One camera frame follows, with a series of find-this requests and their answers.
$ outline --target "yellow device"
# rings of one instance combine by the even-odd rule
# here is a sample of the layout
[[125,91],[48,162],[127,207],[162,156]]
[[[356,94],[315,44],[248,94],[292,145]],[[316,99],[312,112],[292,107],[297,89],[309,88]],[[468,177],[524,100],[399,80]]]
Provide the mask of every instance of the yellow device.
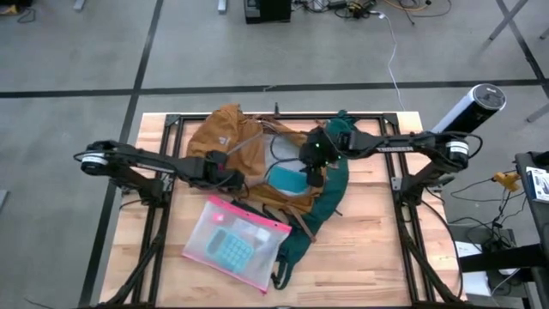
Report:
[[3,11],[0,11],[0,15],[18,15],[20,12],[16,5],[10,5]]
[[516,183],[521,176],[517,172],[511,173],[495,173],[492,180],[497,181],[500,185],[504,186],[505,189],[515,192],[521,188],[520,185]]

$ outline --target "wooden tabletop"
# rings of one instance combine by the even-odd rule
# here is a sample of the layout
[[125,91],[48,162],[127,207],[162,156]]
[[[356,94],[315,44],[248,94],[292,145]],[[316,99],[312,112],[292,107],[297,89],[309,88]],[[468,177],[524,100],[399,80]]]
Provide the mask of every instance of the wooden tabletop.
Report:
[[[401,133],[421,131],[417,112],[398,112]],[[136,146],[158,151],[164,113],[143,114]],[[310,130],[310,120],[284,121],[294,130]],[[185,124],[184,146],[200,123]],[[379,135],[377,121],[357,123],[362,131]],[[390,195],[389,177],[381,154],[368,159],[349,161],[347,192],[338,210],[324,222],[303,259],[296,265],[286,289],[271,286],[263,295],[258,290],[220,273],[218,270],[181,256],[196,220],[202,213],[208,194],[175,184],[172,211],[166,238],[157,306],[407,306],[408,297],[401,248]],[[429,160],[421,154],[407,154],[410,173],[416,173]],[[440,214],[442,204],[429,194],[424,200]],[[138,199],[129,196],[125,202]],[[459,276],[454,247],[448,232],[426,207],[419,207],[425,248],[429,262],[443,281],[454,291]],[[100,300],[111,298],[136,265],[142,241],[147,208],[139,203],[124,207],[119,214],[110,259]],[[418,288],[422,283],[418,278]],[[143,299],[148,291],[145,277]]]

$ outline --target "pink pencil pouch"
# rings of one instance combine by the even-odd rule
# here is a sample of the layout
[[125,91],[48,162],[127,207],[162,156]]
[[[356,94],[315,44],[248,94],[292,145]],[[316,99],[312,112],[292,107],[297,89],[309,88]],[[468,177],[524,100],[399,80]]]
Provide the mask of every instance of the pink pencil pouch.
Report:
[[211,196],[182,254],[267,293],[276,254],[291,229]]

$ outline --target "teal calculator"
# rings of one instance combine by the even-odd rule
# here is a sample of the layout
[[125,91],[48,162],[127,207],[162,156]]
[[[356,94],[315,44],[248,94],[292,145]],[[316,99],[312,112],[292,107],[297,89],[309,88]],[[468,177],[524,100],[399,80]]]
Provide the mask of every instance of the teal calculator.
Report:
[[206,253],[221,268],[237,274],[246,268],[254,248],[235,233],[217,227],[206,247]]

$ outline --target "concrete floor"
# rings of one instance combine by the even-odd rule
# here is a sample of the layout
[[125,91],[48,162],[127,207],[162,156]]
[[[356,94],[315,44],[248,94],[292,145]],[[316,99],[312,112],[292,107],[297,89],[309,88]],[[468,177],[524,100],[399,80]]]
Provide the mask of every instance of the concrete floor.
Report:
[[[71,1],[42,0],[35,5],[35,23],[0,18],[0,92],[132,89],[154,3],[93,0],[76,13]],[[549,27],[548,4],[530,0],[516,18],[546,76],[549,40],[537,37]],[[431,11],[446,5],[433,1]],[[415,27],[397,9],[384,3],[378,9],[395,30],[393,71],[399,82],[535,78],[508,28],[486,43],[503,18],[495,0],[455,1],[450,14],[416,19]],[[165,0],[142,86],[390,82],[391,52],[387,23],[376,18],[344,21],[332,13],[299,11],[289,24],[246,26],[242,1],[230,1],[228,14],[219,16],[214,1]],[[524,121],[549,103],[542,87],[502,89],[507,107],[477,131],[485,147],[445,188],[450,221],[466,215],[489,221],[498,205],[455,200],[448,192],[508,170],[517,152],[547,150],[549,115],[533,124]],[[429,129],[467,90],[401,92],[407,109],[419,111]],[[0,209],[0,308],[36,308],[25,297],[54,308],[77,306],[107,182],[84,175],[71,156],[89,142],[118,139],[129,101],[129,96],[0,99],[0,189],[11,192]],[[336,104],[349,111],[400,110],[393,89],[145,95],[138,100],[130,142],[143,112],[210,112],[227,102],[239,102],[246,111],[272,111],[275,102],[282,111],[327,111]],[[487,184],[463,196],[497,198],[500,192]],[[509,213],[522,200],[511,202]],[[519,245],[539,241],[528,209],[505,225],[514,229]]]

